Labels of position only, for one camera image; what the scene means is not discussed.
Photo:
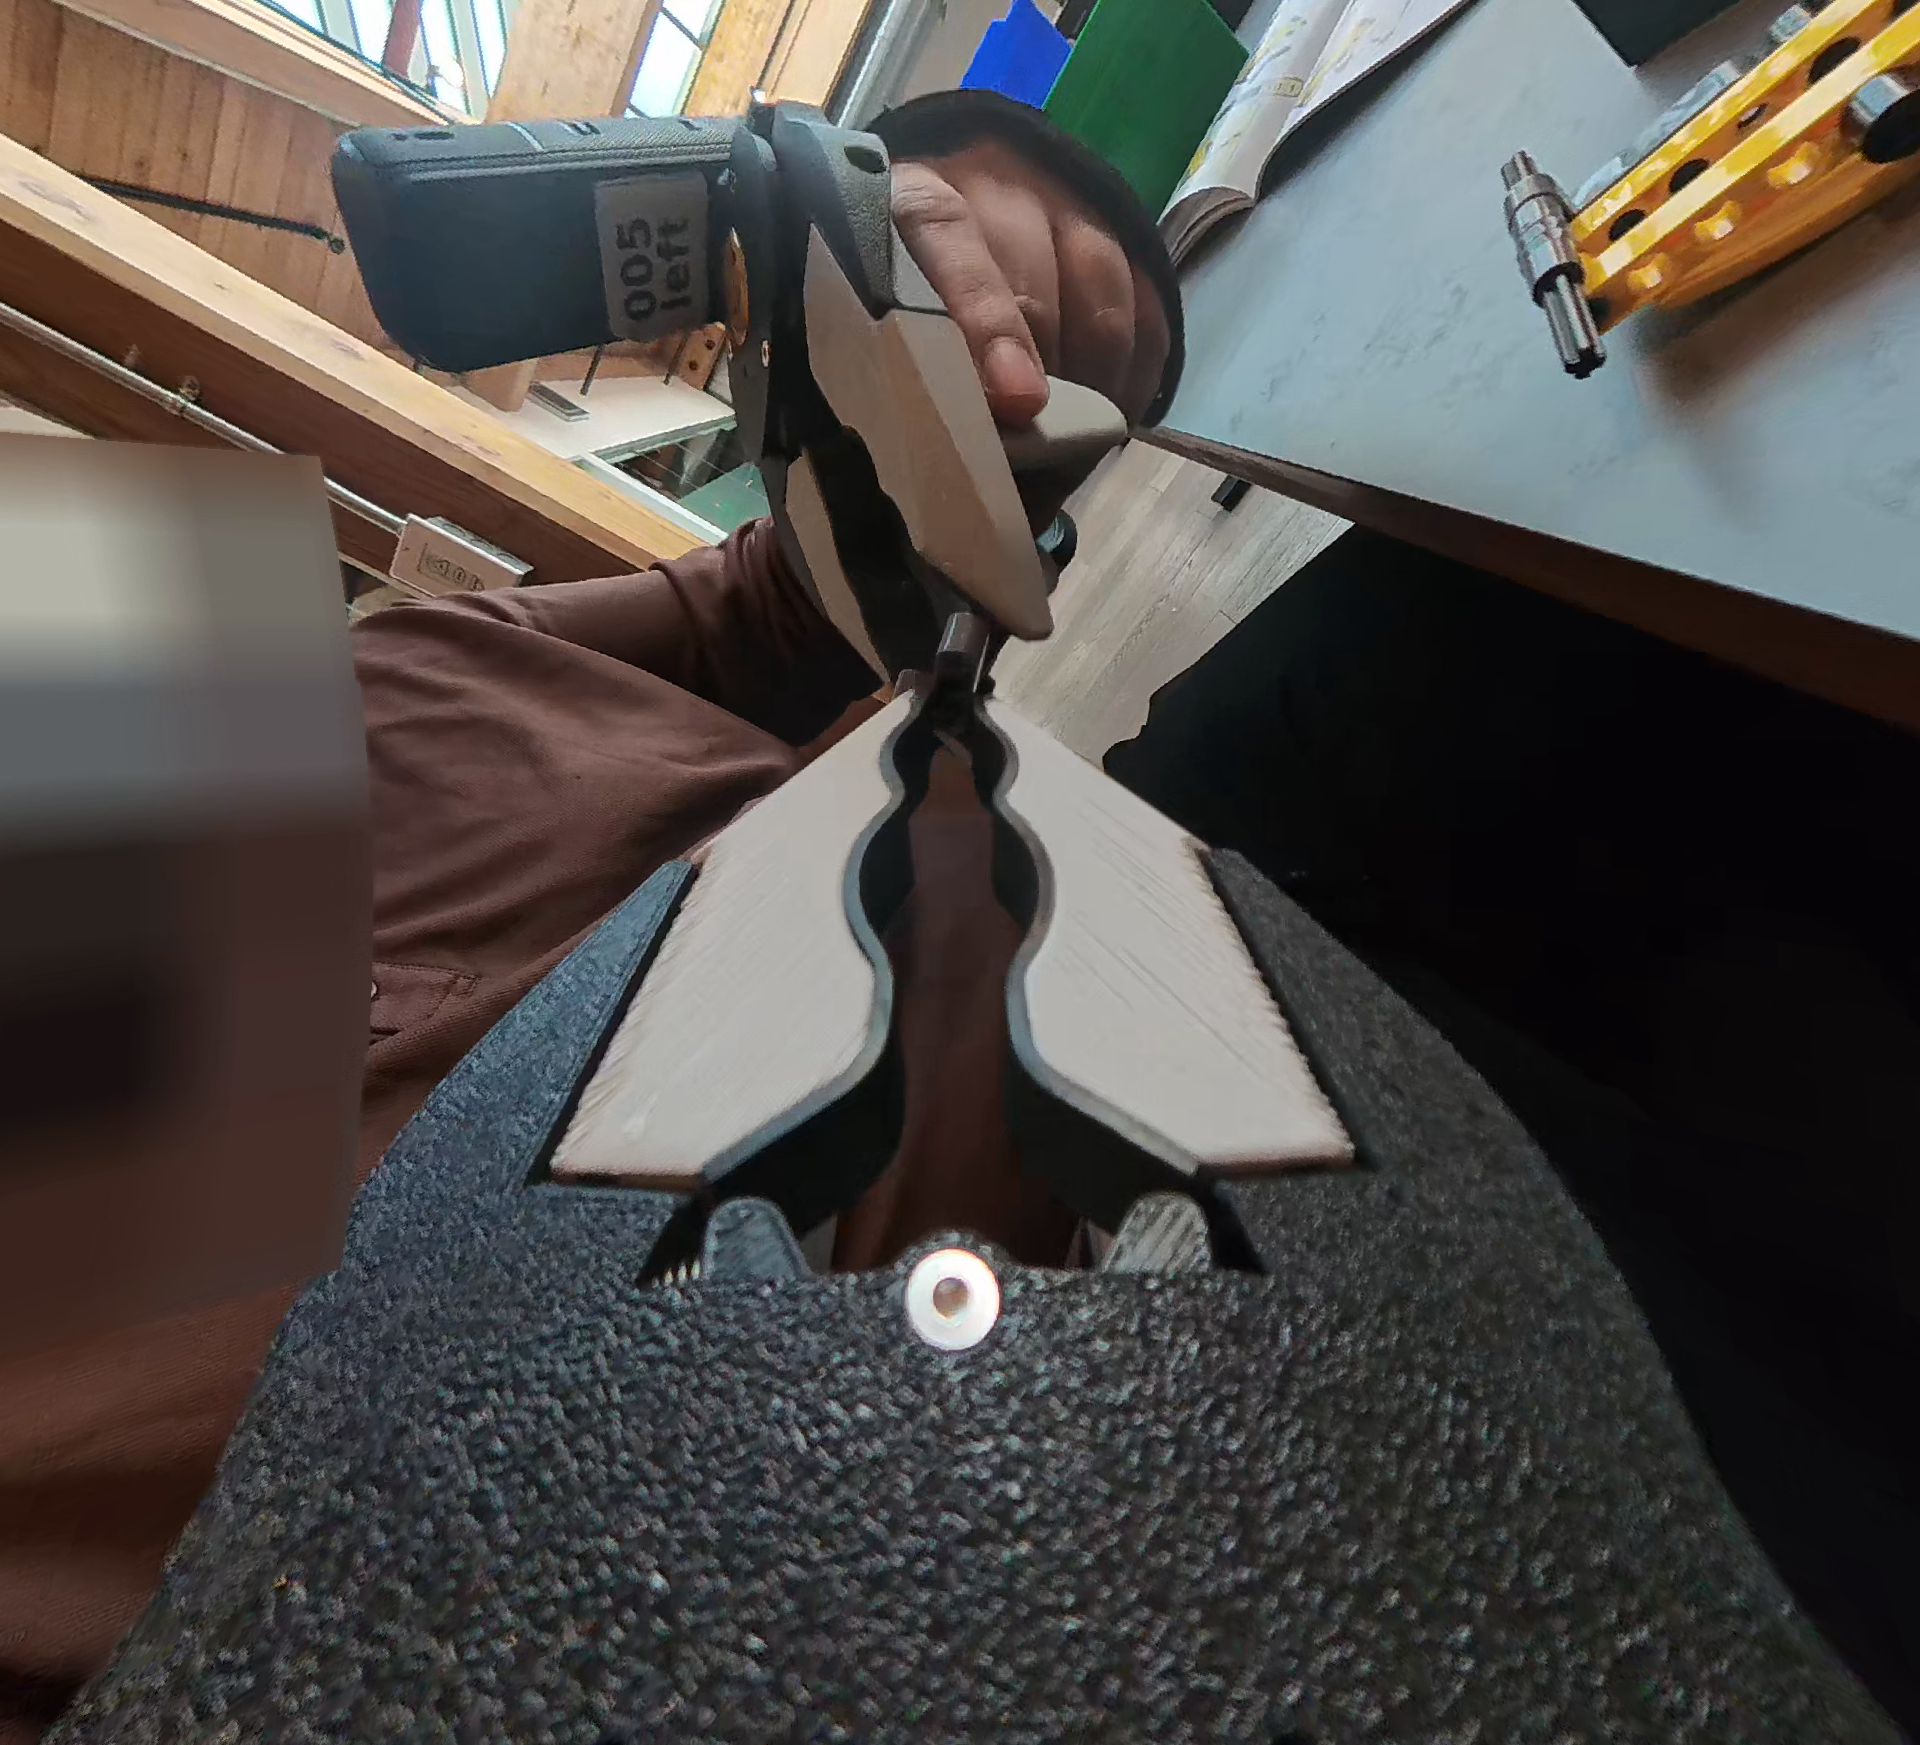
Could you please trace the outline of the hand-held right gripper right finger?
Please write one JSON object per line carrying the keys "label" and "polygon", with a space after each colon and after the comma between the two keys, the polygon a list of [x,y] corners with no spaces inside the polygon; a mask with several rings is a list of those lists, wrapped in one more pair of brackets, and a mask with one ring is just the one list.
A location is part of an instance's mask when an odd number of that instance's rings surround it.
{"label": "hand-held right gripper right finger", "polygon": [[984,702],[984,732],[1004,760],[995,817],[1034,891],[1005,983],[1009,1047],[1062,1190],[1350,1165],[1206,846],[1001,702]]}

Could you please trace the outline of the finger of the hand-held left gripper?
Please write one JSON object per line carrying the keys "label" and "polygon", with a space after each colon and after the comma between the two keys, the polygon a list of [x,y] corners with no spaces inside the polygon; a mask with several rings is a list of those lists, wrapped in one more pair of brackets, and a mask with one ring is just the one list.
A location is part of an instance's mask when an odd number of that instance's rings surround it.
{"label": "finger of the hand-held left gripper", "polygon": [[987,612],[1044,639],[1042,555],[960,332],[941,312],[872,316],[819,223],[800,293],[806,367],[826,412],[800,464],[862,464],[896,508],[939,617]]}
{"label": "finger of the hand-held left gripper", "polygon": [[803,590],[882,684],[930,667],[939,617],[905,524],[862,464],[786,464],[776,534]]}

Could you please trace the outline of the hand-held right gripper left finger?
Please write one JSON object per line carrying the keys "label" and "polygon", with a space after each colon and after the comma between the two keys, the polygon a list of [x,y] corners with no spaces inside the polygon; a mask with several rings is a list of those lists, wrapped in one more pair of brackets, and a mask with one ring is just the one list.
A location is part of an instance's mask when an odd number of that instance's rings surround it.
{"label": "hand-held right gripper left finger", "polygon": [[858,870],[907,813],[882,706],[709,842],[550,1155],[565,1181],[850,1206],[899,1141]]}

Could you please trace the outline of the yellow brick panel piece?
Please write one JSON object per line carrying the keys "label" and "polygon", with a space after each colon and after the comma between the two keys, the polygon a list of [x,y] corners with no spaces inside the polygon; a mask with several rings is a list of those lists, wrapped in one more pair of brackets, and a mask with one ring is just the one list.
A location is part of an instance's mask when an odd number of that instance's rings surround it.
{"label": "yellow brick panel piece", "polygon": [[1599,330],[1676,310],[1915,177],[1918,0],[1802,0],[1570,199]]}

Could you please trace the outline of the person's left forearm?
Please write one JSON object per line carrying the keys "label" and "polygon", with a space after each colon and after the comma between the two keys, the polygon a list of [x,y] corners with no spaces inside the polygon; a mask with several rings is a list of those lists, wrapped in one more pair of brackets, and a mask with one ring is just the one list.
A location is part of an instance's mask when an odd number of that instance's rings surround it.
{"label": "person's left forearm", "polygon": [[351,640],[382,739],[441,727],[555,747],[719,716],[800,749],[876,692],[769,518],[630,576],[393,605]]}

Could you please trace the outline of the person's left hand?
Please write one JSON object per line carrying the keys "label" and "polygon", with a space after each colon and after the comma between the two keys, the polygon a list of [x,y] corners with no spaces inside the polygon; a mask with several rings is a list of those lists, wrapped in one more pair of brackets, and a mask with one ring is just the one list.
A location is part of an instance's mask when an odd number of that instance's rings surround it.
{"label": "person's left hand", "polygon": [[959,327],[995,419],[1034,422],[1051,381],[1142,423],[1163,380],[1163,301],[1091,202],[1020,149],[896,158],[901,242]]}

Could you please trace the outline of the blue plastic bin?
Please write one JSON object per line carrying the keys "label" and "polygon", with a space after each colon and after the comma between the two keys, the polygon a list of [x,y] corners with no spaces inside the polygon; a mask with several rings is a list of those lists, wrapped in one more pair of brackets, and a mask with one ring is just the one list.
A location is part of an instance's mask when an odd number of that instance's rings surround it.
{"label": "blue plastic bin", "polygon": [[1073,39],[1064,36],[1038,0],[1009,0],[988,22],[959,86],[1044,109]]}

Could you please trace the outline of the green plastic bin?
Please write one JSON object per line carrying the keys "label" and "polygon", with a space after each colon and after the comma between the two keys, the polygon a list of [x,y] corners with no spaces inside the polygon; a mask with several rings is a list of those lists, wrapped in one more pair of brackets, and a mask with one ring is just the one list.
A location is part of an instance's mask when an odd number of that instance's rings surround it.
{"label": "green plastic bin", "polygon": [[1209,0],[1095,0],[1044,115],[1160,219],[1247,58]]}

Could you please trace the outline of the person's black trousers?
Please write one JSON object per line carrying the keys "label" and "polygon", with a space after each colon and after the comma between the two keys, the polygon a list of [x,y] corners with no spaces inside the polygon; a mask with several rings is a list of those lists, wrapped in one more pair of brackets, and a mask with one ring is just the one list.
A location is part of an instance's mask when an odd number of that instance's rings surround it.
{"label": "person's black trousers", "polygon": [[1103,767],[1524,1121],[1775,1570],[1915,1734],[1915,735],[1348,531]]}

